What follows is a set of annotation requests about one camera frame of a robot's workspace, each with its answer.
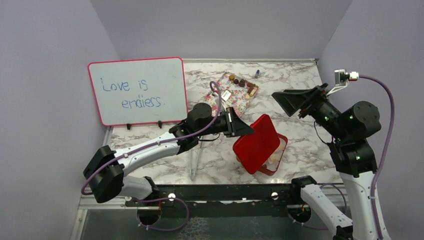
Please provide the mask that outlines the red tin lid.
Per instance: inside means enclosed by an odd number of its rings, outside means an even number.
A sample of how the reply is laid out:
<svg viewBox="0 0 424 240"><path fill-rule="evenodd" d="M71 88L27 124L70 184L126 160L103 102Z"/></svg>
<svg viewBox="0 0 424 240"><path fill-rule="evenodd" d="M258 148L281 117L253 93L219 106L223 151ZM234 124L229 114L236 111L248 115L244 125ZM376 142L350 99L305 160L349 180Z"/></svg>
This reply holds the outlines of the red tin lid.
<svg viewBox="0 0 424 240"><path fill-rule="evenodd" d="M271 117L267 114L262 114L250 126L254 133L239 137L232 150L244 169L253 175L277 150L280 138Z"/></svg>

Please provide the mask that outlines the red chocolate box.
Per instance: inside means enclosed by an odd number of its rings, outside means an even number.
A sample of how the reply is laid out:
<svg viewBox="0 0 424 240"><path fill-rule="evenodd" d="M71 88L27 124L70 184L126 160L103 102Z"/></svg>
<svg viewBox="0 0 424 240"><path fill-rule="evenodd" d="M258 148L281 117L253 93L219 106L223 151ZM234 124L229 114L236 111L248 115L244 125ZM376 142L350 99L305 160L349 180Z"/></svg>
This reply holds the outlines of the red chocolate box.
<svg viewBox="0 0 424 240"><path fill-rule="evenodd" d="M280 143L272 153L269 149L265 150L265 146L249 146L249 143L239 138L232 147L236 160L251 175L260 172L273 176L280 166L288 143L288 138L285 135L277 133L277 136Z"/></svg>

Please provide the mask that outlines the metal serving tongs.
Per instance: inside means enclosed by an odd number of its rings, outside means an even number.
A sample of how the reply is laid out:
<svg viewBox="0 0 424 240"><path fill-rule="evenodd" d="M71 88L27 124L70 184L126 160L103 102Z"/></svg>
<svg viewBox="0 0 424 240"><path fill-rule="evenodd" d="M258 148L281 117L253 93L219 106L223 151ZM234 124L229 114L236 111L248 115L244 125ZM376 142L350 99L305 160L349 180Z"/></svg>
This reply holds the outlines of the metal serving tongs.
<svg viewBox="0 0 424 240"><path fill-rule="evenodd" d="M189 152L189 161L188 161L188 175L189 175L189 179L194 182L196 179L196 175L197 175L197 170L199 167L199 163L202 159L202 155L203 155L203 151L205 148L205 138L202 136L199 138L199 149L197 151L197 155L194 156L195 151L193 149L190 150Z"/></svg>

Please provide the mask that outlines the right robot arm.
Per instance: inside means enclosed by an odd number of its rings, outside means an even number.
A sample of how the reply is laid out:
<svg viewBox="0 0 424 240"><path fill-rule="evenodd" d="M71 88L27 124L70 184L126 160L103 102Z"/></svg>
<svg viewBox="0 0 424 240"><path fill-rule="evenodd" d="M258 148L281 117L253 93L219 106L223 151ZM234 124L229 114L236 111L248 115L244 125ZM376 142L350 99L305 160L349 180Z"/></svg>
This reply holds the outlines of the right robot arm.
<svg viewBox="0 0 424 240"><path fill-rule="evenodd" d="M307 203L335 240L387 240L375 182L379 169L367 140L381 129L379 110L370 102L359 101L340 112L326 93L326 86L319 85L274 92L272 97L287 115L310 116L332 136L330 156L343 181L351 217L342 213L310 176L291 181L289 199Z"/></svg>

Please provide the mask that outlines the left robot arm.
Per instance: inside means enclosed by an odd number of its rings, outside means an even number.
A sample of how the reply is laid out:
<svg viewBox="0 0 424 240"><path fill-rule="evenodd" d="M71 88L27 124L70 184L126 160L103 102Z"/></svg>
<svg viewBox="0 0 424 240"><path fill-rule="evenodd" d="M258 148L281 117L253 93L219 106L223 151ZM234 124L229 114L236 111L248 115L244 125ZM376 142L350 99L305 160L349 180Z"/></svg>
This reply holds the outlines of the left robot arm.
<svg viewBox="0 0 424 240"><path fill-rule="evenodd" d="M197 103L187 117L159 137L128 148L111 150L100 147L83 171L96 202L108 202L115 197L130 197L144 205L157 200L158 188L150 177L133 177L135 170L162 158L176 156L198 145L200 137L222 134L227 138L254 133L242 121L233 107L212 116L212 107Z"/></svg>

